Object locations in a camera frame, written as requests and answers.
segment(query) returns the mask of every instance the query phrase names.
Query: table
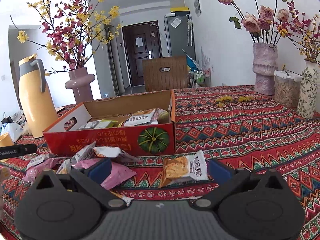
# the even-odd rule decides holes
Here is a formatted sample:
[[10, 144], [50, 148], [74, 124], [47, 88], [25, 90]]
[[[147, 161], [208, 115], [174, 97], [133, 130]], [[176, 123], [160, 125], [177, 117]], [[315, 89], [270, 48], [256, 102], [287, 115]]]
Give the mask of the table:
[[[219, 108], [215, 99], [226, 95], [254, 96], [255, 100]], [[277, 169], [306, 212], [299, 240], [320, 240], [320, 114], [305, 120], [272, 97], [255, 93], [253, 86], [175, 90], [175, 100], [176, 153], [171, 157], [203, 150], [207, 160], [218, 158], [233, 168], [244, 167], [258, 173], [270, 167]], [[36, 143], [37, 154], [50, 152], [44, 138], [25, 136], [18, 143]], [[8, 240], [20, 238], [13, 214], [29, 188], [21, 179], [35, 155], [1, 163], [12, 171], [11, 178], [2, 183], [4, 217], [0, 233]], [[135, 199], [195, 199], [218, 186], [211, 180], [159, 189], [164, 157], [141, 159], [142, 164], [130, 167], [137, 175], [115, 188], [115, 192]]]

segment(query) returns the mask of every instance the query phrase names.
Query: yellow cup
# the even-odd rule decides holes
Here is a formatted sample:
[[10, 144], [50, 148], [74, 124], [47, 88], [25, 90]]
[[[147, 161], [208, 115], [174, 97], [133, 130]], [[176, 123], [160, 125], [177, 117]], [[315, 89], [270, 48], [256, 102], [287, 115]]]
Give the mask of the yellow cup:
[[13, 146], [14, 143], [8, 132], [0, 135], [0, 147]]

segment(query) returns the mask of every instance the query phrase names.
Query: yellow thermos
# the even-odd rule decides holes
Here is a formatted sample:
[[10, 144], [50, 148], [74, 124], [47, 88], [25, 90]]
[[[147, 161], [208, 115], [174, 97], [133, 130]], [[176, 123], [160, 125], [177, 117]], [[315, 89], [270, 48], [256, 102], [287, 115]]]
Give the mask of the yellow thermos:
[[37, 54], [19, 61], [19, 97], [28, 126], [34, 138], [42, 137], [42, 132], [58, 119], [54, 108], [41, 59]]

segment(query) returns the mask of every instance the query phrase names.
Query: blue gripper pad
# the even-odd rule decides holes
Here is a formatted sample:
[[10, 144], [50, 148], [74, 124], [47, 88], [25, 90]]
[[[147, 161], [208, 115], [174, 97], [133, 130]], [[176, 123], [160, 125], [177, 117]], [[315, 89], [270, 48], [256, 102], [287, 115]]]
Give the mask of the blue gripper pad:
[[219, 185], [225, 183], [231, 179], [235, 174], [235, 170], [224, 165], [218, 160], [210, 160], [208, 164], [208, 174], [217, 182]]
[[84, 174], [98, 184], [101, 184], [110, 175], [110, 173], [111, 160], [109, 158], [103, 158], [95, 165], [84, 170]]

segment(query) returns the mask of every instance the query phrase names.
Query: floor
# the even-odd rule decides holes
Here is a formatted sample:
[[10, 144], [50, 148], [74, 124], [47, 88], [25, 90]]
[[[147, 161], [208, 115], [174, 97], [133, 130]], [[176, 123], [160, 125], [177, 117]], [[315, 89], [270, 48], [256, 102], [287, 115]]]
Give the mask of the floor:
[[146, 91], [145, 86], [137, 86], [137, 87], [127, 87], [123, 93], [123, 95], [131, 95], [136, 93], [143, 93]]

